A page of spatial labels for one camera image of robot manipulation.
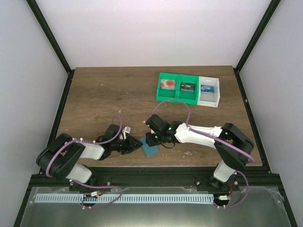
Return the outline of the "blue card holder wallet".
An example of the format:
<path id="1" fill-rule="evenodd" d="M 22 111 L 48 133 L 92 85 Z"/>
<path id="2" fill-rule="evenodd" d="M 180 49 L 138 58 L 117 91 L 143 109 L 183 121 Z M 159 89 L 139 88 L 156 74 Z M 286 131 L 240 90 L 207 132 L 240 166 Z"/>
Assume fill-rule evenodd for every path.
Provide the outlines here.
<path id="1" fill-rule="evenodd" d="M 147 144 L 145 137 L 144 138 L 140 138 L 139 141 L 143 144 L 141 146 L 141 148 L 142 148 L 142 150 L 143 150 L 143 152 L 144 152 L 144 154 L 145 154 L 146 157 L 150 157 L 152 155 L 155 155 L 155 154 L 159 153 L 158 146 L 152 146 L 152 147 L 150 147 Z"/>

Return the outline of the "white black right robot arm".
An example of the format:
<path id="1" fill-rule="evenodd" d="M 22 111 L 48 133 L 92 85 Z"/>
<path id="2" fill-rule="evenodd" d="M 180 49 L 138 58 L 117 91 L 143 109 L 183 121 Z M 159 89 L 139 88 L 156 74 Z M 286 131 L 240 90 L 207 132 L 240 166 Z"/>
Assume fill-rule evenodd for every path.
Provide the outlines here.
<path id="1" fill-rule="evenodd" d="M 234 173 L 254 162 L 251 156 L 254 143 L 232 123 L 222 127 L 201 127 L 190 125 L 188 120 L 168 123 L 156 114 L 151 115 L 145 122 L 151 130 L 146 133 L 146 143 L 150 147 L 191 143 L 215 149 L 222 160 L 209 177 L 209 184 L 217 191 L 227 185 Z"/>

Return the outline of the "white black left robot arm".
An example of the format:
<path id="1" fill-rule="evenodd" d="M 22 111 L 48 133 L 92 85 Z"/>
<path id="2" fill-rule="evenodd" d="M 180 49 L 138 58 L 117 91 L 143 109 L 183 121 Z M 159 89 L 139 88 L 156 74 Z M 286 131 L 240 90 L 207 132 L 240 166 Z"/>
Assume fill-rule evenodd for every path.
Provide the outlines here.
<path id="1" fill-rule="evenodd" d="M 113 151 L 122 155 L 130 154 L 143 146 L 143 143 L 130 135 L 129 126 L 123 129 L 111 124 L 104 135 L 94 141 L 75 139 L 67 133 L 60 134 L 37 157 L 36 164 L 45 171 L 48 177 L 55 180 L 75 180 L 86 191 L 92 191 L 97 180 L 93 172 L 79 159 L 104 160 Z"/>

